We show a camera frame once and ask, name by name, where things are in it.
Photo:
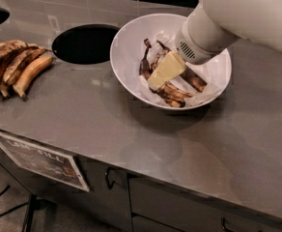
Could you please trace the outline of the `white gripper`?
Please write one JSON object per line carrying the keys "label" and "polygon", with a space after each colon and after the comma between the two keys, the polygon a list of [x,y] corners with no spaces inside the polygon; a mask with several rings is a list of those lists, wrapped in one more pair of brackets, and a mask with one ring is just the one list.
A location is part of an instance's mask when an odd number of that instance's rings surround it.
{"label": "white gripper", "polygon": [[236,33],[239,19],[235,9],[200,2],[176,34],[179,53],[166,54],[149,77],[149,87],[156,91],[182,74],[185,62],[202,65],[219,55],[240,38]]}

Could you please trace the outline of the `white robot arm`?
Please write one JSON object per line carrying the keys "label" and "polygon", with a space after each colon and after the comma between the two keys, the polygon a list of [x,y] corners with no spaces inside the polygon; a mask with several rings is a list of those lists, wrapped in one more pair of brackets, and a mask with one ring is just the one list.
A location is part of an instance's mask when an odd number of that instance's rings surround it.
{"label": "white robot arm", "polygon": [[187,63],[205,64],[239,39],[282,53],[282,0],[199,0],[175,36],[176,50],[149,77],[149,87],[160,89]]}

